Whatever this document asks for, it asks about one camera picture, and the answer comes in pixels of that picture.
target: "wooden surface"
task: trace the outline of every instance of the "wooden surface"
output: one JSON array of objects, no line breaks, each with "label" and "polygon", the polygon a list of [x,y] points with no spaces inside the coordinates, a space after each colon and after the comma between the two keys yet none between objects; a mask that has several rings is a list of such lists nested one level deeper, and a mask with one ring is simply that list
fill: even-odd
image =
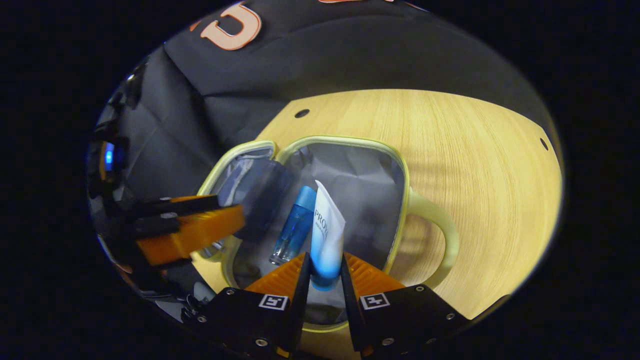
[{"label": "wooden surface", "polygon": [[[309,114],[297,119],[304,109]],[[422,90],[342,92],[290,102],[257,139],[284,149],[310,135],[379,140],[400,152],[411,187],[458,226],[458,260],[434,290],[467,318],[512,293],[549,243],[561,200],[560,168],[542,128],[511,110]],[[422,282],[443,251],[438,227],[409,216],[390,274],[407,286]],[[209,281],[203,273],[210,272],[198,270]],[[348,328],[303,332],[301,349],[359,359]]]}]

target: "letter on fabric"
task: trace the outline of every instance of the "letter on fabric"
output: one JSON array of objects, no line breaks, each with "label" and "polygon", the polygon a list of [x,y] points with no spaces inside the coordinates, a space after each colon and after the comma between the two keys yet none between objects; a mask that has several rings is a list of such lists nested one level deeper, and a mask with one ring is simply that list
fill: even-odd
[{"label": "letter on fabric", "polygon": [[202,31],[200,37],[208,38],[224,50],[238,50],[249,44],[260,32],[262,21],[253,10],[243,6],[243,2],[241,1],[231,6],[220,14],[221,17],[231,16],[241,22],[243,28],[239,33],[229,35],[218,26],[218,21],[216,20]]},{"label": "letter on fabric", "polygon": [[362,1],[362,0],[318,0],[318,1],[320,1],[321,3],[330,4],[330,3],[343,3],[344,1]]}]

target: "blue bottle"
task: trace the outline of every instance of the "blue bottle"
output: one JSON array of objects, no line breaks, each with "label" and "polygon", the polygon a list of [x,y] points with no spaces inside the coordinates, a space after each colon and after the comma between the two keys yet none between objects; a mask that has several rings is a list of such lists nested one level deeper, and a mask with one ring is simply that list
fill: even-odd
[{"label": "blue bottle", "polygon": [[308,186],[302,186],[276,241],[273,255],[269,258],[272,264],[284,264],[298,255],[311,230],[315,208],[316,192]]}]

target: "blue cap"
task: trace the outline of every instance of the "blue cap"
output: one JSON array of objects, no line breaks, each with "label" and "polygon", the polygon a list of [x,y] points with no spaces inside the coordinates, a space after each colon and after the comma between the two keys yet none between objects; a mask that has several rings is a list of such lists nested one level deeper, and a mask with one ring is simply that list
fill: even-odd
[{"label": "blue cap", "polygon": [[308,186],[302,186],[298,197],[296,198],[295,205],[302,206],[308,210],[316,209],[316,192]]},{"label": "blue cap", "polygon": [[329,279],[327,277],[322,277],[320,275],[311,274],[311,285],[313,285],[313,287],[316,290],[330,291],[330,290],[333,290],[333,288],[337,283],[338,283],[338,277]]}]

